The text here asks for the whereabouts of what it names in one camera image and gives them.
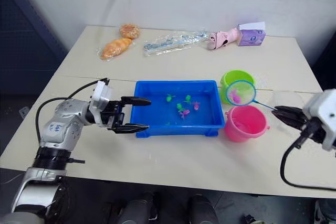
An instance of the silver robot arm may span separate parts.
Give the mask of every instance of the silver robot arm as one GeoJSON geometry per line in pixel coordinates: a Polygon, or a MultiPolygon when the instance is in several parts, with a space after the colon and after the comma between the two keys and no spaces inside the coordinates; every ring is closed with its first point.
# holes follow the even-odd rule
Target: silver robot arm
{"type": "Polygon", "coordinates": [[[97,124],[118,133],[134,133],[147,125],[123,125],[126,104],[150,105],[147,99],[122,97],[110,101],[112,89],[98,81],[90,102],[67,99],[60,103],[42,132],[32,167],[24,175],[12,203],[12,213],[0,223],[57,223],[69,210],[69,189],[66,183],[67,163],[85,163],[70,158],[83,126],[97,124]]]}

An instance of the white wall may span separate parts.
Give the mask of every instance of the white wall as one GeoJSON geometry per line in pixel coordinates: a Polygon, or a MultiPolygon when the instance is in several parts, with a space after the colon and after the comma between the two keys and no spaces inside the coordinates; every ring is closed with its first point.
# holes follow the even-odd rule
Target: white wall
{"type": "Polygon", "coordinates": [[[86,24],[228,30],[265,21],[267,34],[296,37],[313,63],[336,29],[336,0],[30,0],[70,49],[86,24]]]}

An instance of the purple box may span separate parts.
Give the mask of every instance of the purple box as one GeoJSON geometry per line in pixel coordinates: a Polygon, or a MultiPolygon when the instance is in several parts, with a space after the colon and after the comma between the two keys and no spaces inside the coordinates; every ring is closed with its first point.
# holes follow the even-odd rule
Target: purple box
{"type": "Polygon", "coordinates": [[[260,46],[265,36],[264,22],[238,25],[237,43],[239,46],[260,46]]]}

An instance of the green bucket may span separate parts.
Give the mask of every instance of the green bucket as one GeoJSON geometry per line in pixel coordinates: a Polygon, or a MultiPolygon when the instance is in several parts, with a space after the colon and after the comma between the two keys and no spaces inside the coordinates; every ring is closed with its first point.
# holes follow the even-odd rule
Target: green bucket
{"type": "Polygon", "coordinates": [[[230,86],[231,83],[240,80],[251,82],[254,86],[256,84],[253,77],[248,72],[242,70],[232,70],[223,75],[221,78],[222,87],[219,91],[219,96],[223,103],[230,104],[226,99],[226,89],[230,86]]]}

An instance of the blue tray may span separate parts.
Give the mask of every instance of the blue tray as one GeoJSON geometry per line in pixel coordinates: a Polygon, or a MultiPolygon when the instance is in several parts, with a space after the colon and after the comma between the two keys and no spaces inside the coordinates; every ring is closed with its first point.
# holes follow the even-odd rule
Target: blue tray
{"type": "Polygon", "coordinates": [[[137,137],[155,135],[205,135],[217,136],[225,125],[221,100],[215,81],[138,81],[134,96],[152,101],[149,106],[133,106],[131,123],[147,124],[150,127],[137,132],[137,137]],[[167,94],[175,95],[167,102],[167,94]],[[200,102],[195,111],[192,104],[184,102],[187,95],[191,101],[200,102]],[[176,105],[190,110],[181,118],[176,105]]]}

